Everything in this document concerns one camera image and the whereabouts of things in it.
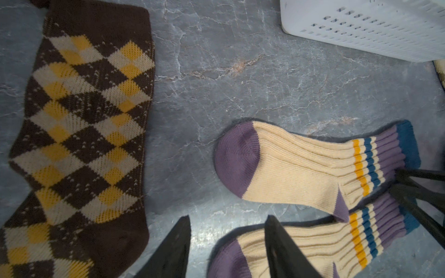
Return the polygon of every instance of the sock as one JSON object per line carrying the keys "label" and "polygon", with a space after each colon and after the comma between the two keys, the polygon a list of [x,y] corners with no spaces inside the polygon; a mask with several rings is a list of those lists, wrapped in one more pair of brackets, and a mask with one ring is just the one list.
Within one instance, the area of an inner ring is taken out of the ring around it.
{"label": "sock", "polygon": [[[387,193],[352,213],[349,223],[285,229],[322,277],[352,278],[394,239],[418,226],[419,222]],[[270,277],[264,229],[243,234],[221,248],[207,277]]]}
{"label": "sock", "polygon": [[117,277],[149,237],[142,193],[154,85],[149,14],[51,1],[43,35],[10,152],[32,191],[0,229],[0,276]]}
{"label": "sock", "polygon": [[220,139],[214,163],[222,183],[240,198],[309,205],[347,222],[348,211],[393,178],[396,168],[418,168],[420,158],[409,121],[341,144],[248,121]]}
{"label": "sock", "polygon": [[437,77],[445,90],[445,59],[435,60],[434,67],[436,68]]}

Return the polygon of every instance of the gray marble floor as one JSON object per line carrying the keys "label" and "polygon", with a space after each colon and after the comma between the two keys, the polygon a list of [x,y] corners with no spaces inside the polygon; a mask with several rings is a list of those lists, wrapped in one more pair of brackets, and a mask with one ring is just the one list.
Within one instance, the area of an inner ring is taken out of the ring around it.
{"label": "gray marble floor", "polygon": [[[326,216],[301,205],[243,201],[222,185],[213,168],[214,147],[242,119],[330,139],[408,119],[422,168],[443,165],[445,93],[431,62],[409,63],[287,35],[278,0],[120,2],[149,10],[156,47],[145,166],[150,242],[123,276],[137,272],[182,215],[190,215],[192,225],[191,278],[205,277],[215,244],[235,228],[263,223],[268,214],[288,222]],[[23,119],[24,89],[45,13],[26,0],[0,3],[0,223],[29,192],[7,157]],[[420,227],[357,277],[445,277],[445,250]]]}

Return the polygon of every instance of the laundry basket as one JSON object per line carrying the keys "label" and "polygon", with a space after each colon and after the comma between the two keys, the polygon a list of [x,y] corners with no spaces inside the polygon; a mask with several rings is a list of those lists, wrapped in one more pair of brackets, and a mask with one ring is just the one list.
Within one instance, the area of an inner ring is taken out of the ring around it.
{"label": "laundry basket", "polygon": [[411,62],[445,58],[444,0],[280,0],[291,35]]}

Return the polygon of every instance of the cream ribbed sock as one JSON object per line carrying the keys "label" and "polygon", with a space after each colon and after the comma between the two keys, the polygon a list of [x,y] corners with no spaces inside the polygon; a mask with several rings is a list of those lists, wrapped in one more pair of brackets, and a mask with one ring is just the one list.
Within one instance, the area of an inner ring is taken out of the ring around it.
{"label": "cream ribbed sock", "polygon": [[420,159],[409,121],[380,135],[327,143],[257,121],[224,135],[215,153],[223,184],[237,196],[309,205],[348,221],[348,210],[400,167]]}
{"label": "cream ribbed sock", "polygon": [[[395,238],[417,228],[417,220],[389,195],[350,215],[349,223],[285,227],[324,278],[352,278]],[[264,230],[243,234],[220,249],[208,278],[270,277]]]}

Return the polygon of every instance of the blue sock cuff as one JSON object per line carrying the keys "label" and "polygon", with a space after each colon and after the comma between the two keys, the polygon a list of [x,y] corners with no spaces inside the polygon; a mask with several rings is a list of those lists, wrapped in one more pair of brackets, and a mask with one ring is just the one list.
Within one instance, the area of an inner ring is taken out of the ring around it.
{"label": "blue sock cuff", "polygon": [[[417,204],[415,198],[411,198],[411,201],[414,204]],[[403,206],[400,205],[399,210],[400,213],[404,216],[403,222],[405,223],[406,234],[411,233],[414,229],[420,226],[420,223],[417,221],[417,219],[411,213],[409,213]]]}
{"label": "blue sock cuff", "polygon": [[418,169],[421,164],[419,149],[416,137],[414,136],[413,125],[410,121],[404,120],[396,125],[397,139],[402,153],[405,157],[405,168]]}

